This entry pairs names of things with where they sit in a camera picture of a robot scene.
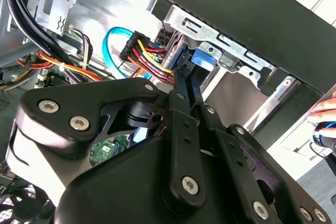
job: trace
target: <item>metal slot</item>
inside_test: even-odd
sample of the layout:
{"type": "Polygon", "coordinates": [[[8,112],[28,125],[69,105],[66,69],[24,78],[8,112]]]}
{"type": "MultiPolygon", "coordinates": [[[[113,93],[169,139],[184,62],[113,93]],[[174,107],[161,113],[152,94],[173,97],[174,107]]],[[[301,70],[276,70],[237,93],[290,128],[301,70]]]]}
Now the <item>metal slot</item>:
{"type": "Polygon", "coordinates": [[[43,6],[43,12],[45,14],[50,15],[51,7],[53,6],[54,0],[45,0],[44,6],[43,6]]]}

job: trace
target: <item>gray floor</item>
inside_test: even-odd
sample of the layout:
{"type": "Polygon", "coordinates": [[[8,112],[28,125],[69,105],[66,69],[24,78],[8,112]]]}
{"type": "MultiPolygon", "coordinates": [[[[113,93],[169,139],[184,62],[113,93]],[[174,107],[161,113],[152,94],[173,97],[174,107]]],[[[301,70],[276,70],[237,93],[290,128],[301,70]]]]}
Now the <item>gray floor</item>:
{"type": "Polygon", "coordinates": [[[332,223],[336,223],[336,207],[330,200],[336,195],[336,177],[326,161],[321,161],[302,176],[298,183],[327,212],[332,223]]]}

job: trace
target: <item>yellow wire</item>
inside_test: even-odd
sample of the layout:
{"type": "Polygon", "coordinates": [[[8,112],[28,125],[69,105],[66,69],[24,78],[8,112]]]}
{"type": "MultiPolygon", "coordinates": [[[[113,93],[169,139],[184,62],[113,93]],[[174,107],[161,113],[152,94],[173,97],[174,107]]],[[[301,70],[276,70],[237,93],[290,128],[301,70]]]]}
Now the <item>yellow wire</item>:
{"type": "Polygon", "coordinates": [[[160,70],[167,72],[167,73],[171,73],[172,71],[170,69],[164,68],[162,67],[158,62],[156,62],[153,58],[151,58],[151,56],[149,55],[149,53],[146,51],[143,43],[138,39],[138,43],[141,47],[141,50],[143,51],[144,56],[146,57],[147,60],[149,60],[151,62],[151,64],[155,65],[157,68],[159,68],[160,70]]]}

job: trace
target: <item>green circuit board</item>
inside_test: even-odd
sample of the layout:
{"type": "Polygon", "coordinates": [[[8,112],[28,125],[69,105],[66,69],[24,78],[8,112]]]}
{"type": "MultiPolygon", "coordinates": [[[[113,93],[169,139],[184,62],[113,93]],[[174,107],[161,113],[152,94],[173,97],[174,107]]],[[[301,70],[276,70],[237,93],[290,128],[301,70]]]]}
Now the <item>green circuit board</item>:
{"type": "Polygon", "coordinates": [[[108,138],[100,143],[92,146],[90,151],[90,163],[92,166],[97,166],[109,158],[117,155],[128,148],[129,141],[127,136],[121,135],[108,138]]]}

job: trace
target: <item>red wire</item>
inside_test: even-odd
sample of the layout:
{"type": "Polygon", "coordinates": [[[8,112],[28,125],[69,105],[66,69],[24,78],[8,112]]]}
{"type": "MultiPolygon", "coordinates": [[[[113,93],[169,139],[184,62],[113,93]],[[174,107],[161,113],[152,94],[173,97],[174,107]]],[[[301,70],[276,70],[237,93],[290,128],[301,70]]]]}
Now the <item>red wire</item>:
{"type": "Polygon", "coordinates": [[[159,77],[161,77],[161,78],[163,78],[163,79],[169,81],[170,83],[172,83],[172,81],[171,81],[170,79],[168,79],[167,76],[164,76],[164,75],[160,74],[160,73],[159,73],[158,71],[156,71],[153,67],[151,67],[149,64],[147,64],[147,62],[145,62],[145,61],[141,58],[139,52],[138,52],[135,48],[133,48],[133,52],[135,53],[135,55],[137,56],[137,58],[141,61],[141,63],[144,64],[147,68],[149,68],[150,70],[152,70],[152,71],[153,71],[156,75],[158,75],[159,77]]]}
{"type": "Polygon", "coordinates": [[[157,48],[146,48],[146,51],[148,52],[157,52],[159,54],[162,54],[165,52],[165,49],[157,49],[157,48]]]}

